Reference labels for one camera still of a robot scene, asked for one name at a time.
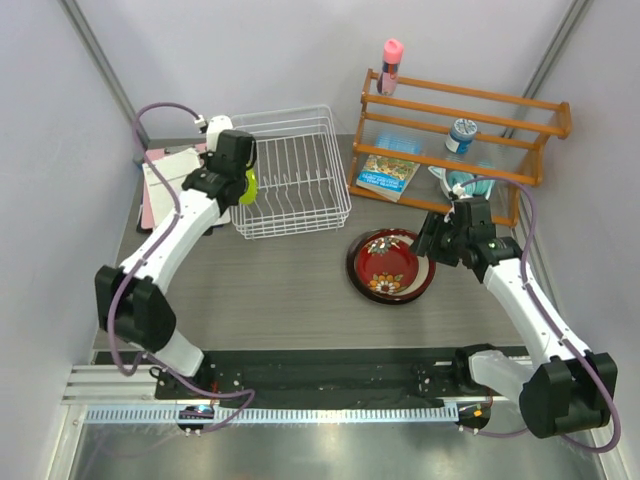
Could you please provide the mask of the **green plate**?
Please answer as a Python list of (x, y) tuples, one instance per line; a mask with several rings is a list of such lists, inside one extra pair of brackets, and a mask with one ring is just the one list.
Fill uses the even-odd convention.
[(239, 198), (240, 205), (251, 205), (255, 202), (259, 189), (259, 183), (253, 168), (245, 172), (245, 191)]

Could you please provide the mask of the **dark red patterned plate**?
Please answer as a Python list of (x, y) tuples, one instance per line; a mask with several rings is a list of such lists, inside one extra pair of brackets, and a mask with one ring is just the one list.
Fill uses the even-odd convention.
[(403, 232), (368, 240), (355, 258), (355, 272), (364, 286), (382, 296), (406, 294), (420, 270), (419, 260), (409, 250), (411, 243)]

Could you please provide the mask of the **dark red cream plate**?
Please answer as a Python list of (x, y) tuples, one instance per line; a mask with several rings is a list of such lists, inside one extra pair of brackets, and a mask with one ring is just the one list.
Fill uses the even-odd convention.
[[(413, 240), (416, 238), (416, 235), (417, 235), (415, 232), (410, 230), (405, 230), (405, 229), (393, 229), (393, 228), (372, 230), (372, 235), (368, 238), (368, 240), (371, 240), (377, 234), (401, 233), (401, 232), (409, 236), (412, 239), (412, 243), (413, 243)], [(436, 266), (435, 266), (435, 263), (431, 261), (428, 257), (418, 257), (418, 256), (416, 257), (420, 263), (420, 270), (419, 270), (417, 279), (409, 287), (409, 290), (406, 294), (403, 294), (400, 296), (388, 297), (388, 296), (375, 294), (369, 290), (370, 294), (366, 298), (375, 303), (379, 303), (382, 305), (404, 305), (418, 299), (428, 289), (431, 282), (433, 281), (433, 278), (436, 273)]]

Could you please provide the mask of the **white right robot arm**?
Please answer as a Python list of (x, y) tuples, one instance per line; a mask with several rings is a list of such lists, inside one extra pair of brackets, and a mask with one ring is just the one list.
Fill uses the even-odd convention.
[(484, 386), (517, 405), (526, 429), (544, 439), (611, 426), (612, 437), (590, 452), (604, 454), (620, 441), (614, 403), (618, 367), (610, 354), (596, 353), (566, 324), (531, 273), (531, 245), (500, 237), (489, 201), (452, 187), (451, 209), (431, 212), (410, 246), (437, 263), (463, 264), (502, 306), (525, 342), (530, 366), (490, 345), (460, 350), (451, 380), (465, 395)]

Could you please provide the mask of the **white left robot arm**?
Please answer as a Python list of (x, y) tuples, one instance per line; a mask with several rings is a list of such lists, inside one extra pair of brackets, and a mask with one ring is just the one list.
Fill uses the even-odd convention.
[(95, 276), (100, 328), (152, 355), (179, 374), (178, 386), (190, 398), (205, 397), (213, 375), (204, 352), (177, 328), (166, 292), (178, 267), (204, 233), (225, 212), (255, 197), (252, 168), (255, 138), (234, 128), (225, 115), (200, 119), (206, 136), (194, 171), (184, 179), (172, 212), (119, 267), (101, 267)]

